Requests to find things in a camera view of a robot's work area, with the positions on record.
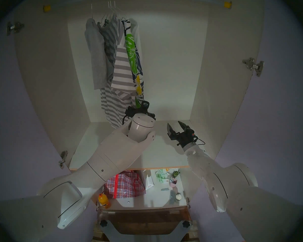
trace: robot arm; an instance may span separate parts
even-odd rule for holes
[[[176,133],[167,124],[168,136],[177,140],[192,171],[203,181],[217,212],[227,212],[247,242],[287,241],[303,213],[295,205],[260,189],[255,175],[242,163],[223,168],[195,143],[194,131],[180,122],[184,130]]]
[[[0,202],[0,223],[15,241],[38,241],[56,226],[69,226],[112,176],[126,170],[154,140],[155,119],[146,113],[106,137],[76,172],[44,184],[37,196]]]

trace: red stripe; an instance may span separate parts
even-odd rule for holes
[[[138,174],[137,174],[137,179],[134,179],[134,180],[133,180],[133,191],[134,191],[133,196],[134,196],[134,197],[137,197],[137,196],[138,196],[138,195],[137,195],[136,185],[135,185],[136,182],[137,182],[137,184],[139,184],[138,179],[139,179],[139,176],[138,176]]]
[[[113,198],[117,198],[118,178],[119,178],[119,174],[117,174],[117,175],[116,175],[116,178],[115,178]]]

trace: wardrobe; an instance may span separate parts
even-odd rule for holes
[[[144,98],[156,118],[155,140],[128,169],[179,168],[181,190],[191,198],[201,181],[167,136],[166,125],[177,132],[183,131],[178,120],[189,125],[216,158],[256,76],[242,61],[256,61],[263,0],[222,0],[232,1],[230,9],[196,0],[85,0],[43,12],[43,5],[63,1],[20,4],[15,21],[25,27],[15,34],[15,49],[39,119],[57,152],[68,151],[64,165],[81,167],[113,131],[101,109],[100,90],[93,89],[84,31],[88,18],[101,22],[116,5],[121,17],[139,25]],[[151,208],[139,201],[140,209]],[[178,206],[187,204],[184,198]]]

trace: wooden base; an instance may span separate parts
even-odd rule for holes
[[[181,220],[191,221],[186,207],[139,210],[139,211],[103,211],[93,229],[92,242],[109,241],[100,229],[101,220],[110,220],[121,234],[162,235],[171,233]],[[199,241],[197,223],[192,221],[189,232],[181,241]]]

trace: yellow bracket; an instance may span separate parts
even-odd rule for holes
[[[232,1],[230,1],[230,2],[225,2],[224,7],[228,8],[228,9],[231,9],[231,7],[232,7]]]
[[[43,6],[43,11],[44,11],[44,13],[47,13],[47,12],[49,12],[50,10],[51,10],[50,5],[44,5],[44,6]]]

